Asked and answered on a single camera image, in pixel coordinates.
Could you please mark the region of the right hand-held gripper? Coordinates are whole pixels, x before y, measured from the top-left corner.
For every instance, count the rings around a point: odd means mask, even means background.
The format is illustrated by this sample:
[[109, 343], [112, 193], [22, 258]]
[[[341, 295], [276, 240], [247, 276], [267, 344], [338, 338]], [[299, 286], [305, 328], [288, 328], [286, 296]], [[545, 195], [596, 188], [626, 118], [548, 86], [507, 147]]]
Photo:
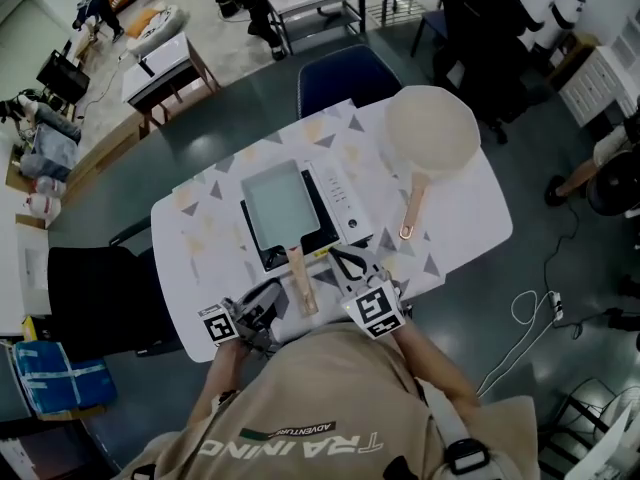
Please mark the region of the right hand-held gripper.
[[[397, 287], [371, 251], [333, 246], [327, 259], [337, 286], [345, 292], [342, 308], [367, 336], [378, 340], [405, 325]], [[347, 263], [359, 267], [360, 274], [353, 275]]]

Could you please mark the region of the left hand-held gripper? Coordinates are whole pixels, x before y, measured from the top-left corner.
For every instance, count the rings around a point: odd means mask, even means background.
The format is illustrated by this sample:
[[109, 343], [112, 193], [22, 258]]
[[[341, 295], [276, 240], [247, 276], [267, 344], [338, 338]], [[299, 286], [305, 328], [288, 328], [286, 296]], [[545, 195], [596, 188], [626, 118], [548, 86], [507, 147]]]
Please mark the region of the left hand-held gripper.
[[225, 298], [199, 312], [216, 346], [238, 339], [249, 350], [266, 353], [272, 346], [270, 327], [286, 310], [286, 293], [278, 279], [269, 279], [246, 292], [238, 302]]

